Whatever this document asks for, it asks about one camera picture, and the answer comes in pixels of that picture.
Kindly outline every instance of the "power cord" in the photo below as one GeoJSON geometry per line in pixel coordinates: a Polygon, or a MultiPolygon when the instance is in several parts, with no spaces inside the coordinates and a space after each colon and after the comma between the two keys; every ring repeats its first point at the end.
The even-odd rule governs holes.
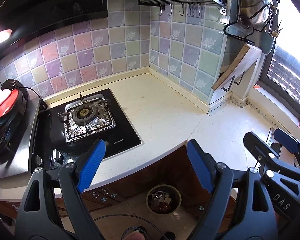
{"type": "MultiPolygon", "coordinates": [[[[164,233],[162,233],[162,231],[161,231],[159,228],[157,228],[153,223],[151,223],[150,221],[148,221],[148,220],[146,220],[146,219],[144,219],[144,218],[142,218],[142,217],[138,217],[138,216],[134,216],[134,215],[128,215],[128,214],[106,215],[106,216],[102,216],[102,217],[95,218],[93,221],[99,220],[99,219],[101,219],[101,218],[115,217],[115,216],[133,217],[133,218],[141,219],[141,220],[147,222],[148,224],[150,224],[151,226],[153,226],[153,227],[154,227],[154,228],[155,228],[155,229],[156,229],[156,230],[164,237],[165,240],[170,240],[170,239],[168,239],[168,238],[164,235],[164,233]]],[[[144,234],[146,234],[147,240],[149,240],[148,234],[147,234],[144,230],[142,230],[141,228],[137,228],[137,227],[130,227],[130,228],[128,228],[127,230],[125,230],[125,232],[124,232],[124,233],[122,234],[122,236],[121,236],[121,240],[125,237],[125,235],[127,234],[127,232],[128,232],[130,229],[137,229],[137,230],[143,232],[144,234]]]]}

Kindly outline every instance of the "tiled backsplash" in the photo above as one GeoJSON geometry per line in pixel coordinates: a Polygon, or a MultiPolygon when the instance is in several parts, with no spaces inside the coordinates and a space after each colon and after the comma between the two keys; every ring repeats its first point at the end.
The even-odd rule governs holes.
{"type": "Polygon", "coordinates": [[[35,38],[0,61],[0,82],[14,78],[46,97],[96,78],[149,66],[150,8],[108,0],[108,18],[35,38]]]}
{"type": "Polygon", "coordinates": [[[181,5],[171,16],[169,6],[161,16],[158,12],[151,8],[150,66],[209,103],[226,47],[220,7],[203,6],[198,18],[181,16],[181,5]]]}

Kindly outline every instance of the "metal screw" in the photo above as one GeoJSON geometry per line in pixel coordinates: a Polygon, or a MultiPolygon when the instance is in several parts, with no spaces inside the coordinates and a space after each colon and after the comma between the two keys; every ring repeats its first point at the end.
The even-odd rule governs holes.
{"type": "Polygon", "coordinates": [[[267,171],[266,171],[266,174],[267,174],[267,176],[268,176],[269,178],[272,178],[272,177],[274,176],[274,173],[273,173],[273,171],[271,171],[271,170],[267,170],[267,171]]]}
{"type": "Polygon", "coordinates": [[[268,153],[269,157],[274,159],[275,158],[275,155],[273,153],[268,153]]]}
{"type": "Polygon", "coordinates": [[[224,169],[226,167],[226,165],[224,163],[217,163],[217,167],[219,169],[224,169]]]}
{"type": "Polygon", "coordinates": [[[257,170],[256,168],[254,168],[254,167],[250,167],[250,168],[249,168],[249,171],[250,171],[251,173],[253,173],[253,174],[255,174],[255,173],[258,172],[258,170],[257,170]]]}
{"type": "Polygon", "coordinates": [[[35,172],[35,173],[40,173],[42,170],[43,170],[42,167],[36,167],[36,168],[34,169],[34,172],[35,172]]]}
{"type": "Polygon", "coordinates": [[[74,163],[67,163],[66,164],[66,168],[68,168],[68,169],[72,169],[74,166],[75,166],[74,163]]]}

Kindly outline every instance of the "kitchen countertop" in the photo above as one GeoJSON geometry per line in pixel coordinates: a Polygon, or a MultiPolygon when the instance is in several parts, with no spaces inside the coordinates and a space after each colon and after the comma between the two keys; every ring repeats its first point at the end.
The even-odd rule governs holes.
{"type": "MultiPolygon", "coordinates": [[[[151,74],[138,75],[82,93],[87,95],[110,88],[126,116],[139,134],[142,144],[104,159],[87,190],[101,187],[165,157],[189,139],[217,162],[232,169],[247,170],[256,160],[243,146],[243,136],[253,131],[266,140],[271,125],[249,106],[232,103],[209,116],[171,87],[151,74]]],[[[77,97],[73,95],[50,107],[77,97]]],[[[0,179],[0,200],[20,201],[30,174],[0,179]]],[[[56,197],[61,190],[55,189],[56,197]]]]}

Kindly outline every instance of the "burner cap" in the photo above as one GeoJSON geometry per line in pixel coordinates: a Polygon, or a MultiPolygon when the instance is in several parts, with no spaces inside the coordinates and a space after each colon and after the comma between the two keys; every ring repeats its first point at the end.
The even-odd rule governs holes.
{"type": "Polygon", "coordinates": [[[99,115],[99,111],[94,104],[86,103],[78,106],[72,113],[72,118],[75,124],[84,126],[90,123],[94,118],[99,115]]]}

